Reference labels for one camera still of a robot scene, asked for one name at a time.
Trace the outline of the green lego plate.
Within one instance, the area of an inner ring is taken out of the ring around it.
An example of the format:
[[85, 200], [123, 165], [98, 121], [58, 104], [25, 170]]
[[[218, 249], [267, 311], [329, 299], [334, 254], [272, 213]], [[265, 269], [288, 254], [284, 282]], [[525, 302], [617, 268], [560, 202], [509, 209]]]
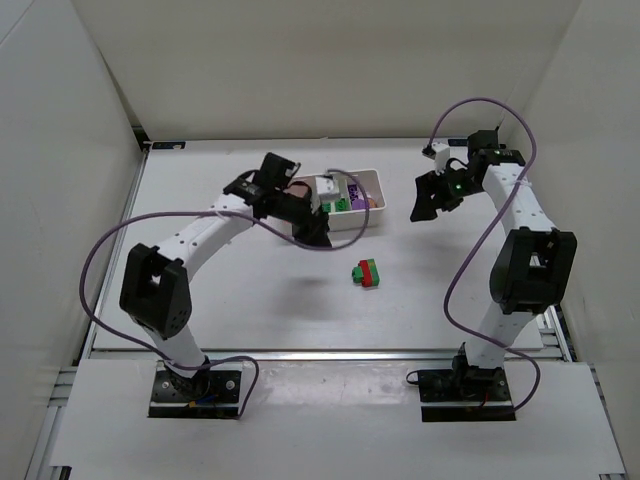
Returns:
[[350, 204], [349, 201], [341, 198], [340, 200], [336, 201], [334, 203], [335, 206], [335, 211], [336, 212], [343, 212], [343, 211], [349, 211], [350, 210]]

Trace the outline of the purple rounded lego brick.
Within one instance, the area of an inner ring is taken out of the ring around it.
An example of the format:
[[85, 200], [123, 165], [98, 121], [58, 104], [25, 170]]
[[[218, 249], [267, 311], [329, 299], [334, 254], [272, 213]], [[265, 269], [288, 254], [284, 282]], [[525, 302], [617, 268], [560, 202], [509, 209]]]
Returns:
[[351, 201], [352, 210], [366, 210], [368, 207], [367, 199], [355, 199]]

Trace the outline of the purple lego plate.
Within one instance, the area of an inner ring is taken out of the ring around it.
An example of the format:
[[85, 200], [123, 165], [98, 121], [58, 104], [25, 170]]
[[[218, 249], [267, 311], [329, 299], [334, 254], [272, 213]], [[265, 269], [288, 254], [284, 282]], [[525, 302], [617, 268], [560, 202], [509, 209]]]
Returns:
[[347, 191], [351, 200], [362, 199], [360, 189], [356, 184], [348, 184]]

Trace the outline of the green red lego stack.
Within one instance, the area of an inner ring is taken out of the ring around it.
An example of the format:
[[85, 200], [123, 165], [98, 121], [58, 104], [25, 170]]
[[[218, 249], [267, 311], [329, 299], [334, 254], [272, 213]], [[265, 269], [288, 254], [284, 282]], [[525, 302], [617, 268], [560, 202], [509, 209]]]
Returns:
[[354, 284], [363, 288], [375, 288], [379, 286], [380, 276], [377, 264], [373, 258], [360, 260], [351, 271]]

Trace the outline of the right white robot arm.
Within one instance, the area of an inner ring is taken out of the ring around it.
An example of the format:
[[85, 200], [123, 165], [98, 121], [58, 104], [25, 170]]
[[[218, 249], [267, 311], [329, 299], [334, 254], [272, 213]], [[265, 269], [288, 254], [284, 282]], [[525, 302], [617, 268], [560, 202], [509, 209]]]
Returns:
[[417, 372], [426, 403], [507, 402], [504, 358], [521, 331], [564, 297], [577, 250], [574, 233], [559, 230], [542, 210], [524, 173], [522, 154], [508, 148], [494, 130], [479, 130], [464, 143], [466, 160], [452, 142], [429, 143], [424, 156], [434, 170], [416, 178], [410, 219], [431, 221], [463, 200], [485, 193], [505, 233], [489, 275], [492, 302], [445, 370]]

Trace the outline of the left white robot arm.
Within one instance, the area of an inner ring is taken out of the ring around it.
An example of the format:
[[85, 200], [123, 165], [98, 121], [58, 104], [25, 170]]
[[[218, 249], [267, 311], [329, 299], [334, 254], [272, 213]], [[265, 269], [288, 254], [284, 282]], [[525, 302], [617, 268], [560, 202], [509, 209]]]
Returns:
[[210, 390], [201, 368], [208, 358], [187, 326], [190, 282], [197, 271], [234, 237], [267, 217], [289, 223], [294, 240], [303, 245], [331, 244], [329, 216], [314, 202], [311, 187], [302, 183], [300, 196], [288, 190], [298, 183], [298, 168], [284, 157], [266, 154], [259, 169], [240, 174], [223, 189], [208, 215], [154, 246], [139, 243], [128, 254], [119, 306], [167, 356], [171, 385], [190, 400]]

